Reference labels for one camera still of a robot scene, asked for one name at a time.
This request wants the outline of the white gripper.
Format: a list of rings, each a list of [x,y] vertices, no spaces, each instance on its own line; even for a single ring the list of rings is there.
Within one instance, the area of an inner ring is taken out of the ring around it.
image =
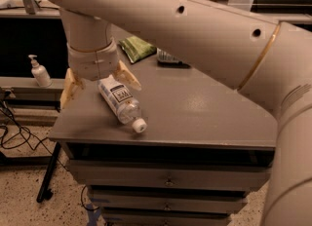
[[[66,70],[63,91],[59,100],[61,109],[85,89],[85,83],[81,78],[96,81],[113,73],[116,81],[137,91],[141,90],[137,77],[122,60],[119,61],[114,41],[103,49],[91,52],[80,52],[71,47],[67,49],[70,68]]]

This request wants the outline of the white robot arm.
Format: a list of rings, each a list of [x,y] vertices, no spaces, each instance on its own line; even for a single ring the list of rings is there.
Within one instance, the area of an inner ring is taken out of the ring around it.
[[[49,0],[111,22],[270,112],[278,136],[261,226],[311,226],[310,32],[206,0]]]

